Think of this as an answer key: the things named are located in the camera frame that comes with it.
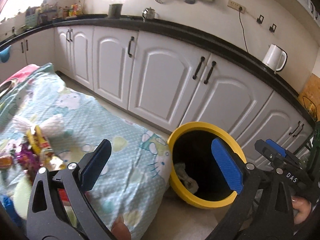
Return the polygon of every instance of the yellow trash can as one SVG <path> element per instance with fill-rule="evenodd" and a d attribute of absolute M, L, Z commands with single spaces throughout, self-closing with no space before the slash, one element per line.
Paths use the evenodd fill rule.
<path fill-rule="evenodd" d="M 232 191 L 212 156 L 212 140 L 220 137 L 233 152 L 246 163 L 238 143 L 221 128 L 206 122 L 189 122 L 178 127 L 170 135 L 168 145 L 172 152 L 172 165 L 185 163 L 188 176 L 199 186 L 193 195 L 179 180 L 174 167 L 170 185 L 184 201 L 192 206 L 213 209 L 231 204 L 237 193 Z"/>

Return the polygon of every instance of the pink cloth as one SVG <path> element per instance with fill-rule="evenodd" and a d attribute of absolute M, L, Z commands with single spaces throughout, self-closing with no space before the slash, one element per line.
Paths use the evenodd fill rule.
<path fill-rule="evenodd" d="M 19 70 L 15 74 L 13 74 L 10 78 L 5 80 L 3 83 L 7 82 L 8 80 L 10 80 L 12 78 L 17 78 L 19 80 L 18 83 L 20 83 L 20 82 L 24 81 L 33 71 L 35 71 L 38 68 L 40 68 L 40 66 L 37 66 L 35 64 L 30 64 L 30 65 L 24 67 L 23 69 Z"/>

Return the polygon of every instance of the tiled floor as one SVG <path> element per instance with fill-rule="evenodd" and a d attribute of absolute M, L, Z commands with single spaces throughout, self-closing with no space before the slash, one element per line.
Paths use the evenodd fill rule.
<path fill-rule="evenodd" d="M 61 78 L 68 87 L 81 93 L 94 96 L 71 79 L 65 76 Z M 123 112 L 101 98 L 96 97 L 96 99 L 104 108 L 114 115 L 142 125 L 165 139 L 169 137 L 168 134 Z M 228 207 L 214 210 L 204 210 L 193 207 L 181 200 L 172 189 L 169 188 L 164 195 L 156 217 L 151 222 L 151 225 L 141 240 L 204 240 L 223 218 L 227 210 Z"/>

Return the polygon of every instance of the black power cord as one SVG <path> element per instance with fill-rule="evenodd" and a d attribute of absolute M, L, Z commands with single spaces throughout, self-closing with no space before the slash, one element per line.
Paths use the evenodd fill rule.
<path fill-rule="evenodd" d="M 242 32 L 243 32 L 243 38 L 244 38 L 245 48 L 247 49 L 247 52 L 249 53 L 248 48 L 247 48 L 247 42 L 245 41 L 244 28 L 243 28 L 243 25 L 242 25 L 242 22 L 241 22 L 241 17 L 240 17 L 241 11 L 242 11 L 242 7 L 240 6 L 240 7 L 239 7 L 239 20 L 240 20 L 241 27 L 242 27 Z"/>

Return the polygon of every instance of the black granite countertop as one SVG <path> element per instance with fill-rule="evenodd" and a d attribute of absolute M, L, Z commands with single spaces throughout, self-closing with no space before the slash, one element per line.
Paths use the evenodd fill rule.
<path fill-rule="evenodd" d="M 297 99 L 299 94 L 283 78 L 274 74 L 274 72 L 260 60 L 243 49 L 217 36 L 169 21 L 153 19 L 144 22 L 142 17 L 137 16 L 123 16 L 120 19 L 109 19 L 106 18 L 106 15 L 104 14 L 83 15 L 72 20 L 64 20 L 25 31 L 23 34 L 15 36 L 9 41 L 0 42 L 0 51 L 10 44 L 15 43 L 33 33 L 53 27 L 72 25 L 94 25 L 133 31 L 146 31 L 184 41 L 210 51 L 230 62 L 233 62 L 265 82 L 284 99 L 286 99 L 301 114 L 301 116 L 308 121 L 312 128 L 315 127 L 314 120 Z"/>

